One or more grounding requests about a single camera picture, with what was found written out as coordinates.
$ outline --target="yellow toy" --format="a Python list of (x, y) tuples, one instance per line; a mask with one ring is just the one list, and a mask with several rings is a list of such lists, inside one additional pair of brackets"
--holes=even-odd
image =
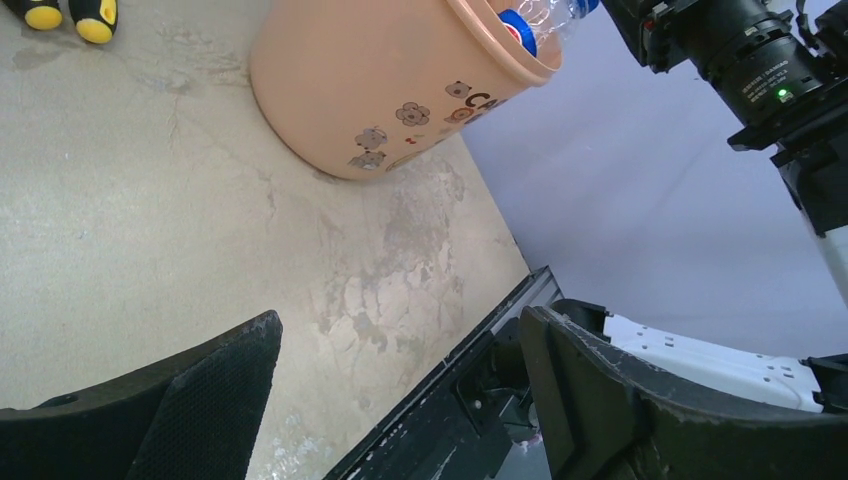
[[(62, 23), (57, 0), (3, 0), (15, 15), (36, 30), (52, 30)], [(82, 38), (108, 43), (118, 26), (118, 0), (69, 0), (68, 8)]]

